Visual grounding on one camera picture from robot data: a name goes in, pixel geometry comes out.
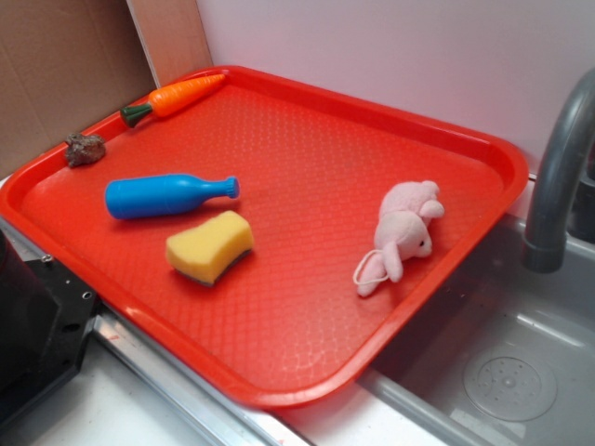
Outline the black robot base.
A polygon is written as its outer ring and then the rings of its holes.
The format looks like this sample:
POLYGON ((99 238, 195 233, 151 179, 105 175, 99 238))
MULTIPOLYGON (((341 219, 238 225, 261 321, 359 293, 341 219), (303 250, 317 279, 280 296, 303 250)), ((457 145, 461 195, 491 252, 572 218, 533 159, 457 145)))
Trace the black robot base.
POLYGON ((1 236, 1 430, 81 370, 99 298, 55 257, 1 236))

